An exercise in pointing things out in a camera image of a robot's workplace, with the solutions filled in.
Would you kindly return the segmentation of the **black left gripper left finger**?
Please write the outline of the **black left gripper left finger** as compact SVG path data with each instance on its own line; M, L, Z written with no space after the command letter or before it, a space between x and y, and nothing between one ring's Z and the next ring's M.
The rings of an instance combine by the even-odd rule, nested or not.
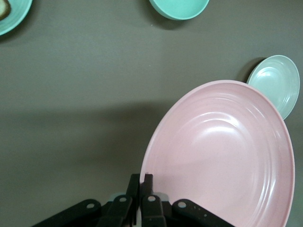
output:
M35 227L131 227L136 224L140 175L132 174L125 194L102 205L83 200L37 224Z

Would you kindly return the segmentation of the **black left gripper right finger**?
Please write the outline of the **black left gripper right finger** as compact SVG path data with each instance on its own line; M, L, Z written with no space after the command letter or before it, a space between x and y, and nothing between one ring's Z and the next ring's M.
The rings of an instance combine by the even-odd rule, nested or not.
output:
M231 227L232 224L188 199L171 204L153 193L153 175L141 183L143 227Z

